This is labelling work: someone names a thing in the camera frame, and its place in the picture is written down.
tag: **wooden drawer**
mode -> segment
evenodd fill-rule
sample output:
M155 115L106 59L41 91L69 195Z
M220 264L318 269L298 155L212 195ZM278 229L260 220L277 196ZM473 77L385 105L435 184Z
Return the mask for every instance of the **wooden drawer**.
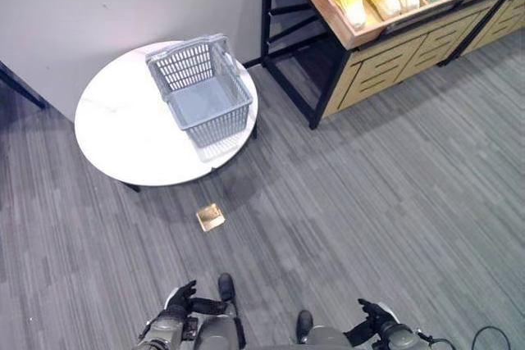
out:
M479 13L466 16L461 20L430 32L395 82L406 80L408 77L445 60L452 47L457 46L465 31L471 28L478 16Z
M492 20L471 42L463 55L501 39L523 26L525 19L525 0L507 0L495 13Z
M393 85L397 75L412 54L418 50L425 37L424 35L417 37L370 57L360 64L352 65L353 68L358 66L358 71L350 82L339 109L352 106Z

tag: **small gold card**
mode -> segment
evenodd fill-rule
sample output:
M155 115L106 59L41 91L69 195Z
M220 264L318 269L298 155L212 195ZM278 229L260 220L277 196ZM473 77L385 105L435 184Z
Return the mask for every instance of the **small gold card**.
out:
M199 219L200 226L205 233L215 229L226 221L222 215L221 208L219 208L216 203L198 210L197 219Z

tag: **gray plastic basket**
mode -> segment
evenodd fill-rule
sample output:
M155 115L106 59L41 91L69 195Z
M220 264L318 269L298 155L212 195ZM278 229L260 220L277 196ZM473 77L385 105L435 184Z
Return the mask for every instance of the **gray plastic basket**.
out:
M252 98L225 35L149 53L146 63L180 129L199 148L246 128Z

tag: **white round table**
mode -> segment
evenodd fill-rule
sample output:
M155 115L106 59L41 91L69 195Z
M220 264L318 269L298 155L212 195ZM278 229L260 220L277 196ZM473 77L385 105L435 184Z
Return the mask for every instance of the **white round table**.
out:
M145 62L147 53L174 43L155 43L118 57L91 80L76 108L80 150L101 172L126 184L166 186L200 178L227 163L253 132L257 90L239 62L253 99L246 129L206 148L196 148L179 129Z

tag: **black cable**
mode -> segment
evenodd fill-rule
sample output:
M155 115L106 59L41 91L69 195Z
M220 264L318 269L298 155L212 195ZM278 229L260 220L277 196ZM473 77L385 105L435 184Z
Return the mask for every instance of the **black cable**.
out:
M503 330L499 329L498 327L494 327L493 325L487 325L481 329L479 329L476 334L474 335L474 340L472 341L472 347L471 347L471 350L474 350L474 347L476 346L476 341L477 341L477 337L483 332L483 331L486 331L486 330L495 330L497 332L499 332L503 338L505 339L505 342L507 343L507 349L508 350L511 350L510 348L510 341L509 341L509 337L507 336L507 334L505 332L503 332Z
M452 350L458 350L448 339L434 339L434 342L430 345L430 348L432 348L432 346L434 346L436 343L446 343Z
M512 348L510 347L510 341L509 341L509 337L507 336L507 334L500 328L498 327L494 327L493 325L487 325L483 328L480 328L476 334L474 335L474 339L472 341L472 347L471 347L471 350L475 350L475 347L476 347L476 341L477 341L477 338L479 337L479 335L483 332L483 331L486 331L486 330L495 330L497 332L499 332L505 339L505 342L507 343L507 350L512 350ZM424 333L422 332L418 332L418 336L419 338L423 339L424 341L426 342L429 342L430 344L430 348L432 348L432 346L436 343L446 343L450 346L450 348L452 350L458 350L453 344L452 342L450 342L448 339L434 339L432 336L426 336Z

